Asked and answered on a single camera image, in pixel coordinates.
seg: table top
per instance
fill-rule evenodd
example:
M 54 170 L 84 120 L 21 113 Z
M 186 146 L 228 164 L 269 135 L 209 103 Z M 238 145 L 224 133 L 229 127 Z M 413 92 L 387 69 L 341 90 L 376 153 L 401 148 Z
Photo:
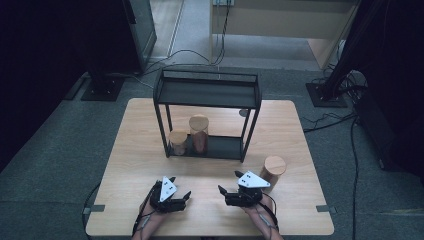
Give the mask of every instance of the table top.
M 238 109 L 170 106 L 170 110 L 174 129 L 189 132 L 188 121 L 198 113 L 209 118 L 211 135 L 240 136 L 243 128 Z M 156 180 L 167 176 L 176 177 L 178 191 L 173 198 L 192 194 L 185 211 L 170 214 L 155 236 L 259 236 L 243 210 L 225 204 L 218 185 L 236 192 L 234 171 L 259 175 L 268 156 L 280 156 L 287 164 L 269 193 L 277 202 L 280 233 L 332 234 L 330 214 L 316 209 L 326 201 L 293 102 L 262 101 L 245 161 L 240 163 L 166 158 L 152 99 L 131 99 L 94 203 L 105 209 L 91 213 L 86 231 L 91 236 L 130 236 L 139 205 Z

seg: jar lid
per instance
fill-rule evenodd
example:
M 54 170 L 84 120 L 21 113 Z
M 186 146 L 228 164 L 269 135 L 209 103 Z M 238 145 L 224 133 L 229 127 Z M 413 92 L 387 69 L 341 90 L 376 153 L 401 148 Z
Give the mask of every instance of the jar lid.
M 279 156 L 269 156 L 265 159 L 266 170 L 273 175 L 281 175 L 286 171 L 286 162 Z
M 181 144 L 187 139 L 187 132 L 181 129 L 172 130 L 169 133 L 169 141 L 173 144 Z
M 209 119 L 202 114 L 196 114 L 190 118 L 189 124 L 193 130 L 202 131 L 208 127 Z

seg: person's arm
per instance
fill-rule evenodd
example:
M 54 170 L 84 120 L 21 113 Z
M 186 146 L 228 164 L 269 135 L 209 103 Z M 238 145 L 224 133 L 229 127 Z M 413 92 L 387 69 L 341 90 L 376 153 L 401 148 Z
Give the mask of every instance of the person's arm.
M 149 214 L 153 212 L 154 209 L 150 206 L 150 200 L 147 202 L 142 215 Z M 137 231 L 135 232 L 132 240 L 148 240 L 153 233 L 162 225 L 162 223 L 168 217 L 167 213 L 158 213 L 155 212 L 153 214 L 146 217 L 143 217 L 137 226 Z
M 261 203 L 272 210 L 272 201 L 270 197 L 264 195 L 261 200 Z M 247 215 L 252 220 L 253 224 L 255 224 L 255 226 L 262 233 L 265 239 L 269 239 L 269 240 L 283 239 L 278 229 L 275 228 L 274 221 L 272 220 L 271 216 L 262 206 L 257 204 L 254 207 L 242 208 L 242 209 L 247 213 Z

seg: metal shelf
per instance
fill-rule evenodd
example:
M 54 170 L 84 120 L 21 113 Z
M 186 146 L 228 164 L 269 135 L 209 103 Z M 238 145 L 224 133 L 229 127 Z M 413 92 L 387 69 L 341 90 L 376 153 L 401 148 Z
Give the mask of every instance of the metal shelf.
M 189 135 L 187 139 L 188 149 L 186 154 L 183 155 L 187 157 L 236 159 L 243 162 L 259 115 L 262 95 L 258 74 L 162 69 L 157 75 L 153 101 L 167 157 L 175 155 L 166 140 L 159 105 L 166 107 L 170 131 L 172 131 L 172 119 L 169 105 L 246 109 L 247 115 L 240 137 L 209 136 L 208 151 L 205 154 L 197 154 L 192 150 Z M 248 127 L 252 110 L 254 110 L 254 116 L 250 127 Z M 243 144 L 247 130 L 246 143 Z

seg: cable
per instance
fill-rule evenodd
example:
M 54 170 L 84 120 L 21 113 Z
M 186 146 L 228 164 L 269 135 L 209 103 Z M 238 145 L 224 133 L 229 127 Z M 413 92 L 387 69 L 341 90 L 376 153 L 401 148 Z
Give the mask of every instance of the cable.
M 191 53 L 194 53 L 194 54 L 200 56 L 201 58 L 203 58 L 204 60 L 206 60 L 207 62 L 209 62 L 208 58 L 206 58 L 205 56 L 203 56 L 202 54 L 200 54 L 200 53 L 198 53 L 196 51 L 193 51 L 193 50 L 179 50 L 179 51 L 176 51 L 175 53 L 171 54 L 169 57 L 164 58 L 164 59 L 161 59 L 161 60 L 156 61 L 153 64 L 151 64 L 148 68 L 146 68 L 146 70 L 144 71 L 144 73 L 141 76 L 143 77 L 143 76 L 149 75 L 151 73 L 157 72 L 160 69 L 164 69 L 164 68 L 168 68 L 168 67 L 174 67 L 174 66 L 218 66 L 218 69 L 219 69 L 219 64 L 224 59 L 224 55 L 225 55 L 225 34 L 226 34 L 226 31 L 227 31 L 227 23 L 228 23 L 228 15 L 229 15 L 229 12 L 230 12 L 230 6 L 231 6 L 231 1 L 227 0 L 227 4 L 226 4 L 227 11 L 226 11 L 224 27 L 223 27 L 222 36 L 221 36 L 221 51 L 220 51 L 218 57 L 216 58 L 216 60 L 213 63 L 211 63 L 211 64 L 177 63 L 177 64 L 166 65 L 164 67 L 159 67 L 157 69 L 154 69 L 154 70 L 149 71 L 156 64 L 158 64 L 160 62 L 164 62 L 166 60 L 170 60 L 173 56 L 175 56 L 176 54 L 181 53 L 181 52 L 191 52 Z M 140 79 L 138 79 L 137 77 L 135 77 L 133 75 L 122 74 L 122 73 L 112 73 L 112 74 L 117 74 L 117 75 L 121 75 L 121 76 L 131 77 L 131 78 L 136 79 L 138 82 L 140 82 L 141 84 L 143 84 L 143 85 L 145 85 L 145 86 L 147 86 L 147 87 L 149 87 L 151 89 L 154 88 L 153 86 L 151 86 L 151 85 L 149 85 L 147 83 L 142 82 Z
M 381 43 L 381 47 L 380 47 L 379 53 L 378 53 L 378 54 L 376 54 L 376 56 L 374 57 L 374 59 L 373 59 L 370 63 L 366 64 L 364 67 L 360 67 L 360 68 L 358 69 L 358 71 L 362 71 L 363 69 L 368 68 L 370 65 L 372 65 L 372 64 L 375 62 L 375 60 L 377 59 L 377 57 L 378 57 L 378 56 L 380 56 L 380 55 L 383 53 L 384 45 L 385 45 L 385 43 L 386 43 L 387 15 L 389 14 L 389 6 L 390 6 L 390 2 L 391 2 L 391 0 L 388 0 L 388 1 L 387 1 L 386 11 L 385 11 L 385 14 L 384 14 L 384 20 L 383 20 L 383 39 L 382 39 L 382 43 Z M 351 72 L 350 72 L 350 73 L 348 73 L 348 74 L 346 74 L 346 75 L 341 76 L 341 77 L 340 77 L 340 78 L 336 81 L 336 84 L 334 84 L 334 88 L 332 89 L 333 96 L 335 96 L 335 95 L 336 95 L 336 93 L 337 93 L 337 91 L 338 91 L 338 89 L 337 89 L 337 88 L 341 86 L 341 84 L 339 85 L 339 83 L 341 83 L 342 81 L 344 81 L 344 80 L 348 77 L 348 75 L 349 75 L 349 74 L 351 74 Z
M 364 83 L 360 85 L 357 79 L 355 78 L 355 75 L 353 75 L 353 71 L 350 71 L 346 75 L 344 82 L 345 82 L 344 84 L 345 86 L 344 88 L 339 90 L 339 93 L 340 94 L 346 93 L 351 98 L 352 103 L 357 104 L 359 99 L 361 99 L 363 92 L 368 89 L 366 79 Z
M 143 202 L 141 203 L 141 208 L 140 208 L 139 214 L 138 214 L 138 216 L 137 216 L 137 219 L 136 219 L 136 220 L 135 220 L 135 222 L 134 222 L 133 231 L 132 231 L 132 236 L 134 236 L 134 234 L 135 234 L 135 232 L 136 232 L 136 231 L 140 231 L 140 230 L 141 230 L 141 229 L 137 229 L 137 226 L 138 226 L 138 224 L 139 224 L 140 220 L 141 220 L 143 217 L 150 216 L 151 214 L 153 214 L 153 213 L 155 213 L 155 212 L 156 212 L 156 210 L 154 210 L 153 212 L 151 212 L 151 213 L 149 213 L 149 214 L 141 215 L 141 214 L 143 214 L 144 208 L 146 207 L 147 202 L 149 201 L 150 196 L 152 195 L 154 188 L 155 188 L 155 185 L 153 185 L 153 187 L 150 189 L 149 193 L 147 194 L 146 198 L 145 198 L 145 199 L 143 200 Z
M 140 226 L 140 228 L 137 228 L 136 230 L 135 230 L 135 232 L 138 232 L 138 231 L 143 231 L 143 228 L 144 228 L 144 226 L 147 224 L 147 222 L 150 220 L 150 216 L 153 214 L 153 213 L 155 213 L 156 212 L 156 210 L 153 210 L 151 213 L 148 213 L 148 214 L 146 214 L 146 215 L 143 215 L 143 216 L 141 216 L 140 217 L 140 220 L 142 219 L 142 218 L 144 218 L 144 217 L 147 217 L 145 220 L 144 220 L 144 222 L 141 224 L 141 226 Z M 143 240 L 143 236 L 142 236 L 142 233 L 140 232 L 140 240 Z
M 123 76 L 123 77 L 130 77 L 130 78 L 134 78 L 135 80 L 137 80 L 139 83 L 143 84 L 144 86 L 147 86 L 151 89 L 153 89 L 152 85 L 149 85 L 145 82 L 142 82 L 140 79 L 138 79 L 136 76 L 130 75 L 130 74 L 123 74 L 123 73 L 111 73 L 110 75 L 118 75 L 118 76 Z
M 264 192 L 262 194 L 271 198 L 272 202 L 274 203 L 274 215 L 277 216 L 277 203 L 275 202 L 274 198 L 272 198 L 271 196 L 269 196 L 268 194 L 266 194 Z
M 220 6 L 220 5 L 221 5 L 221 4 L 216 4 L 216 12 L 217 12 L 216 27 L 217 27 L 217 29 L 219 29 L 219 16 L 221 15 L 221 14 L 219 13 L 219 6 Z M 218 41 L 219 41 L 219 39 L 218 39 L 218 34 L 216 34 L 216 45 L 215 45 L 215 47 L 216 47 L 216 48 L 218 47 Z
M 268 239 L 271 240 L 272 239 L 272 229 L 275 228 L 275 227 L 273 227 L 269 223 L 269 221 L 262 214 L 259 213 L 259 210 L 258 210 L 258 206 L 257 205 L 255 205 L 255 210 L 258 213 L 258 216 L 262 219 L 262 221 L 264 221 L 265 224 L 268 226 L 268 228 L 269 228 L 269 238 Z
M 304 132 L 304 133 L 308 133 L 308 132 L 313 132 L 313 131 L 316 131 L 316 130 L 321 130 L 321 129 L 324 129 L 324 128 L 328 128 L 328 127 L 331 127 L 331 126 L 337 125 L 337 124 L 339 124 L 339 123 L 342 123 L 342 122 L 344 122 L 344 121 L 347 121 L 347 120 L 349 120 L 349 119 L 352 119 L 352 118 L 354 118 L 354 117 L 356 117 L 356 116 L 357 116 L 357 115 L 356 115 L 354 112 L 349 113 L 348 115 L 343 116 L 343 117 L 340 117 L 340 116 L 338 116 L 337 114 L 334 114 L 334 113 L 325 113 L 325 114 L 323 114 L 323 115 L 322 115 L 322 117 L 321 117 L 321 118 L 319 118 L 319 119 L 317 119 L 317 120 L 315 120 L 315 121 L 313 121 L 313 120 L 309 120 L 309 119 L 307 119 L 307 118 L 305 118 L 305 117 L 302 117 L 303 119 L 305 119 L 305 120 L 307 120 L 307 121 L 309 121 L 309 122 L 311 122 L 311 123 L 314 123 L 314 124 L 315 124 L 313 128 L 306 128 L 306 129 L 303 129 L 303 132 Z M 339 121 L 337 121 L 337 122 L 335 122 L 335 123 L 331 123 L 331 124 L 325 125 L 325 126 L 317 127 L 318 122 L 320 122 L 320 121 L 322 121 L 322 120 L 326 119 L 327 117 L 336 118 L 336 119 L 339 119 Z
M 358 117 L 356 117 L 350 127 L 350 141 L 352 144 L 353 156 L 355 158 L 355 179 L 353 181 L 353 195 L 352 195 L 352 240 L 356 239 L 356 189 L 358 185 L 359 167 L 358 155 L 356 154 L 355 142 L 353 141 L 353 127 L 355 126 Z
M 87 223 L 85 222 L 85 214 L 84 214 L 84 210 L 85 210 L 85 208 L 87 207 L 87 204 L 88 204 L 88 201 L 90 200 L 90 198 L 91 198 L 91 196 L 93 195 L 93 193 L 98 189 L 100 187 L 100 183 L 98 183 L 94 188 L 93 188 L 93 190 L 91 190 L 91 192 L 90 192 L 90 194 L 88 194 L 88 196 L 87 196 L 87 198 L 85 199 L 85 202 L 84 202 L 84 207 L 82 208 L 82 212 L 81 212 L 81 215 L 82 215 L 82 226 L 83 226 L 83 229 L 84 229 L 84 233 L 85 233 L 85 235 L 87 236 L 87 239 L 89 239 L 89 240 L 91 240 L 91 237 L 90 237 L 90 235 L 88 235 L 87 234 L 87 232 L 85 231 L 85 228 L 87 227 Z

